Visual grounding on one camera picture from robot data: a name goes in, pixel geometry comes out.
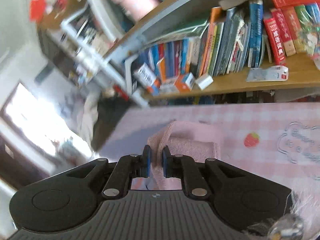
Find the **cream white garment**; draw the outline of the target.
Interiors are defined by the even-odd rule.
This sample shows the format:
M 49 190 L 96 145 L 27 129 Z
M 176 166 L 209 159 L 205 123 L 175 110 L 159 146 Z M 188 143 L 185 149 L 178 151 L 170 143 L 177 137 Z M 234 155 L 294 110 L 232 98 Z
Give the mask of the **cream white garment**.
M 77 134 L 92 149 L 91 142 L 93 140 L 94 126 L 98 120 L 98 102 L 99 93 L 91 92 L 86 96 L 84 103 L 78 108 L 76 116 Z

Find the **flat orange white box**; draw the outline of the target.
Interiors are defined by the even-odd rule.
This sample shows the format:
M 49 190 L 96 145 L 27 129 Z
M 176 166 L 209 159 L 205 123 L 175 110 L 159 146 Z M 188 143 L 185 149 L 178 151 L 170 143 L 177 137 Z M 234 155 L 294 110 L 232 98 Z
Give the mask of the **flat orange white box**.
M 159 88 L 160 94 L 182 93 L 191 91 L 195 83 L 192 73 L 181 74 L 179 76 L 166 79 Z

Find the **white charger block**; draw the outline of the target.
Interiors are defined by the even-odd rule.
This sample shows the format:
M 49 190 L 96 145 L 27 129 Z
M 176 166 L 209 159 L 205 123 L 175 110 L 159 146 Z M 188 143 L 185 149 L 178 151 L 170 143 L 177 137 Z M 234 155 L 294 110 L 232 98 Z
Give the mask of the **white charger block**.
M 199 78 L 196 79 L 195 83 L 200 90 L 206 89 L 209 85 L 214 82 L 211 75 L 208 73 L 201 75 Z

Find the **white orange medicine box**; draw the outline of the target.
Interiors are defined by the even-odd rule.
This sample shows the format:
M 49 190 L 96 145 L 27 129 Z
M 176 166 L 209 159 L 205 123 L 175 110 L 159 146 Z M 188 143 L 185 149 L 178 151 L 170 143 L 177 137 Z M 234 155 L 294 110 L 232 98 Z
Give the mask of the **white orange medicine box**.
M 159 95 L 161 82 L 146 63 L 133 72 L 138 82 L 153 96 Z

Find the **pink checkered tablecloth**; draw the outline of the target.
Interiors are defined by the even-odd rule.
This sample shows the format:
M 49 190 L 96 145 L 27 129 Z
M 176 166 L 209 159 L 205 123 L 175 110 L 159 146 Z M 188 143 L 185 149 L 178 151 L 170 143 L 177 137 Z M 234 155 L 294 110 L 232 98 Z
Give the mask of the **pink checkered tablecloth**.
M 319 236 L 319 103 L 132 108 L 99 153 L 110 161 L 140 153 L 171 123 L 172 137 L 213 140 L 222 161 L 293 189 L 304 238 Z

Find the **wooden white bookshelf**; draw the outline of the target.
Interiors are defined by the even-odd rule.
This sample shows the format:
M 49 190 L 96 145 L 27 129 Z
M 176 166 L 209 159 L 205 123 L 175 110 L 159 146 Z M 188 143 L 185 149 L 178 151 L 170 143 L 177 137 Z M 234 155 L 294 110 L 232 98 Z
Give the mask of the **wooden white bookshelf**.
M 298 38 L 306 3 L 319 0 L 72 0 L 42 22 L 86 75 L 76 84 L 151 99 L 319 86 Z

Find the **row of colourful books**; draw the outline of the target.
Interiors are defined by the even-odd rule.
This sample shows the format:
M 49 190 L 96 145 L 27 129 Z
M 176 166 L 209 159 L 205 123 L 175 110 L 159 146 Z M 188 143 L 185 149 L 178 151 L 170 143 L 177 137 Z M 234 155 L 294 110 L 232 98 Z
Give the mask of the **row of colourful books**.
M 206 73 L 214 79 L 238 73 L 245 67 L 249 68 L 247 82 L 268 80 L 269 72 L 261 67 L 268 49 L 263 12 L 262 0 L 250 0 L 238 7 L 213 7 L 208 18 L 157 38 L 124 61 L 128 92 L 132 94 L 138 87 L 143 87 L 133 75 L 143 63 L 161 84 L 181 74 L 192 73 L 196 81 Z

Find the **red dictionaries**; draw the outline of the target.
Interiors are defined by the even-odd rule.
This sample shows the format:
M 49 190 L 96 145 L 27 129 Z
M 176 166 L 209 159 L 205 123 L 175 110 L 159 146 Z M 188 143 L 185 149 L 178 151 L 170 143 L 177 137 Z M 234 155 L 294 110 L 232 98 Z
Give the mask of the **red dictionaries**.
M 307 53 L 319 58 L 319 0 L 272 0 L 270 16 L 264 24 L 277 65 L 285 57 Z

